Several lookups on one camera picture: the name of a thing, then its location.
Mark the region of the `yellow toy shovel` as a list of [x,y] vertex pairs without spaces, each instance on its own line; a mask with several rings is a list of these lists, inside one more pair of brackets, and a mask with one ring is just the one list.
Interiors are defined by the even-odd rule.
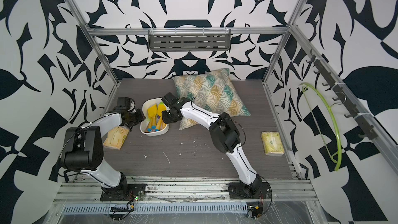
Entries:
[[157,113],[157,115],[159,116],[159,120],[158,120],[158,122],[156,124],[155,131],[161,131],[161,130],[163,130],[166,127],[166,124],[164,123],[163,117],[162,117],[162,114],[163,114],[164,111],[167,111],[167,108],[166,108],[165,104],[161,101],[158,104],[158,113]]
[[146,132],[152,132],[152,131],[155,130],[155,127],[156,127],[156,124],[157,124],[157,121],[156,121],[157,111],[158,110],[157,110],[157,105],[156,104],[153,104],[152,106],[150,106],[147,109],[147,113],[148,113],[148,117],[149,117],[150,121],[149,121],[149,123],[148,123],[148,125],[147,125],[147,127],[145,129]]

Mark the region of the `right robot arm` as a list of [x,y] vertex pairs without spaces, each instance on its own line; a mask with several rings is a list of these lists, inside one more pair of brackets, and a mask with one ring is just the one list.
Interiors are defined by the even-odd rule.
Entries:
[[162,112],[165,123],[186,118],[205,127],[215,148],[226,154],[232,162],[243,186],[243,193],[255,195],[259,191],[262,178],[248,161],[239,138],[240,132],[229,114],[210,112],[197,106],[192,100],[185,97],[178,99],[170,92],[161,101],[168,108]]

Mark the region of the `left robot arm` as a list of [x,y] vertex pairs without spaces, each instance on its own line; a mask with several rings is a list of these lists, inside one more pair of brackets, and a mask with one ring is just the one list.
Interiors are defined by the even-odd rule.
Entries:
[[102,138],[113,128],[127,127],[131,130],[144,120],[144,113],[135,108],[132,98],[119,97],[111,112],[81,127],[67,129],[59,155],[61,167],[91,176],[112,200],[127,198],[130,190],[126,177],[104,159]]

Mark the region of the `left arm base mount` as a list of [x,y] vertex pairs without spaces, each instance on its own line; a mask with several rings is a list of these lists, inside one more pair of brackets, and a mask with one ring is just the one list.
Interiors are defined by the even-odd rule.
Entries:
[[115,188],[102,188],[100,201],[128,201],[138,200],[144,197],[146,184],[128,184]]

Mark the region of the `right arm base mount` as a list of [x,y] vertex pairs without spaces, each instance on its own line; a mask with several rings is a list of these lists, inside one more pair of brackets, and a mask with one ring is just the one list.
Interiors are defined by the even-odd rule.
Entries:
[[253,193],[247,185],[243,183],[228,183],[228,193],[231,199],[271,199],[273,197],[272,189],[267,182],[263,182],[259,189]]

